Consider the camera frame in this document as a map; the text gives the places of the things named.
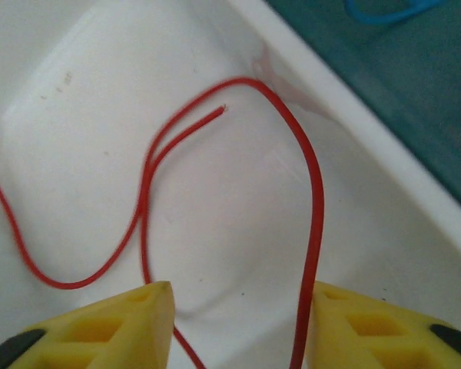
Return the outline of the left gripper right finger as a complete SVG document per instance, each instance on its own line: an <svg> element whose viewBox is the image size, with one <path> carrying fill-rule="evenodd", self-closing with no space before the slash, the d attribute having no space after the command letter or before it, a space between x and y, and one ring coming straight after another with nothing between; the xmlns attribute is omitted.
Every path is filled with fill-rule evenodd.
<svg viewBox="0 0 461 369"><path fill-rule="evenodd" d="M461 369L461 330L415 311L316 282L309 369Z"/></svg>

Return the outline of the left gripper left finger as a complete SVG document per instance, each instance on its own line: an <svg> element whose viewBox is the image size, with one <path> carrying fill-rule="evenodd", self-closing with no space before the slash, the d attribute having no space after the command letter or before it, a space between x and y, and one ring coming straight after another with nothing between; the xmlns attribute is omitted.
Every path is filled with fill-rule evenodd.
<svg viewBox="0 0 461 369"><path fill-rule="evenodd" d="M171 284L146 284L9 337L0 369L166 369L174 313Z"/></svg>

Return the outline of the white plastic bin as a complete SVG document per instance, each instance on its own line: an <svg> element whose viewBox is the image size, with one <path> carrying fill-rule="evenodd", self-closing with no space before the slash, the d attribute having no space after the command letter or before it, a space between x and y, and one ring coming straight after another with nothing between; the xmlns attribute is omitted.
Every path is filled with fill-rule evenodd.
<svg viewBox="0 0 461 369"><path fill-rule="evenodd" d="M461 207L263 0L0 0L0 185L38 266L92 275L131 219L151 139L238 75L307 133L325 188L318 278L461 330ZM286 369L310 226L297 143L229 88L184 119L151 204L153 274L208 369Z"/></svg>

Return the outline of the teal plastic bin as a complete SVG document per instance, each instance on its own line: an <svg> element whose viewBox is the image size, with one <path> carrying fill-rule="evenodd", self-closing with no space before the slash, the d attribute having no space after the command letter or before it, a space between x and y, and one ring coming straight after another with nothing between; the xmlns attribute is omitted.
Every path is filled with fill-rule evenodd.
<svg viewBox="0 0 461 369"><path fill-rule="evenodd" d="M461 0L265 0L461 205Z"/></svg>

